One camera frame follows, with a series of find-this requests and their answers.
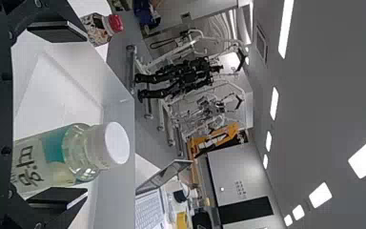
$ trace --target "laptop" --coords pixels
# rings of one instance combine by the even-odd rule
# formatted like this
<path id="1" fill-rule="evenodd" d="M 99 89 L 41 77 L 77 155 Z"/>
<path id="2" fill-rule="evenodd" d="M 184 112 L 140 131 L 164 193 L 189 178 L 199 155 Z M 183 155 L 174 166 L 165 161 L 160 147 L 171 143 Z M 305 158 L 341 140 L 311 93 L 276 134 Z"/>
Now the laptop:
<path id="1" fill-rule="evenodd" d="M 135 189 L 135 229 L 163 228 L 166 197 L 161 187 L 192 164 L 174 160 Z"/>

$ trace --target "keyboard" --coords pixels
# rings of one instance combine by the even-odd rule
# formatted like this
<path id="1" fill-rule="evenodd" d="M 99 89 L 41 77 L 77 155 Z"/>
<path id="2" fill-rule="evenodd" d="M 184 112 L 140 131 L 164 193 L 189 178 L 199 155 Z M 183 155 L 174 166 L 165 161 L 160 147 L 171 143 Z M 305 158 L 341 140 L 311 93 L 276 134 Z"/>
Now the keyboard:
<path id="1" fill-rule="evenodd" d="M 135 199 L 135 229 L 153 229 L 164 220 L 158 190 Z"/>

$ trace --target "red cap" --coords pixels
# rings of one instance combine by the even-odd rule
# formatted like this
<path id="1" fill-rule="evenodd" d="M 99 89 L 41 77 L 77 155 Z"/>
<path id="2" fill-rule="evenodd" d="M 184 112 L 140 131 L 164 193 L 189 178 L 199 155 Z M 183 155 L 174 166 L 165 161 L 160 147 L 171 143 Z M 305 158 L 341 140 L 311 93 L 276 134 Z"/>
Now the red cap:
<path id="1" fill-rule="evenodd" d="M 109 23 L 114 33 L 124 30 L 123 22 L 121 21 L 121 17 L 119 15 L 109 15 Z"/>

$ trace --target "white bottle cap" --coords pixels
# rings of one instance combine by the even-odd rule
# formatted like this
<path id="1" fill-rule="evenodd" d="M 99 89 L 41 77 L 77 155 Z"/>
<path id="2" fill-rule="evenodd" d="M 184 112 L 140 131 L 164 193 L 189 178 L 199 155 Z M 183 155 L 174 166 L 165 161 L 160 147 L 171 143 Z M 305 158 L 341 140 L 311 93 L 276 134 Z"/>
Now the white bottle cap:
<path id="1" fill-rule="evenodd" d="M 117 122 L 92 126 L 86 131 L 88 158 L 99 169 L 125 164 L 130 157 L 130 141 Z"/>

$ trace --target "orange machine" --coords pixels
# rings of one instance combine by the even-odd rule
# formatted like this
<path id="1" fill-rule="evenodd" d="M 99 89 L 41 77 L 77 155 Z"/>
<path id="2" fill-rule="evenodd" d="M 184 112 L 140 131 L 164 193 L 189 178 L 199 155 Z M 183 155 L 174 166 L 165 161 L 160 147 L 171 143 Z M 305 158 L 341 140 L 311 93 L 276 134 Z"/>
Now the orange machine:
<path id="1" fill-rule="evenodd" d="M 238 134 L 239 124 L 234 122 L 213 131 L 210 135 L 191 137 L 188 140 L 187 148 L 189 150 L 189 159 L 194 161 L 194 166 L 192 166 L 192 182 L 194 184 L 199 183 L 196 156 L 198 156 L 201 151 L 212 149 L 234 139 Z"/>

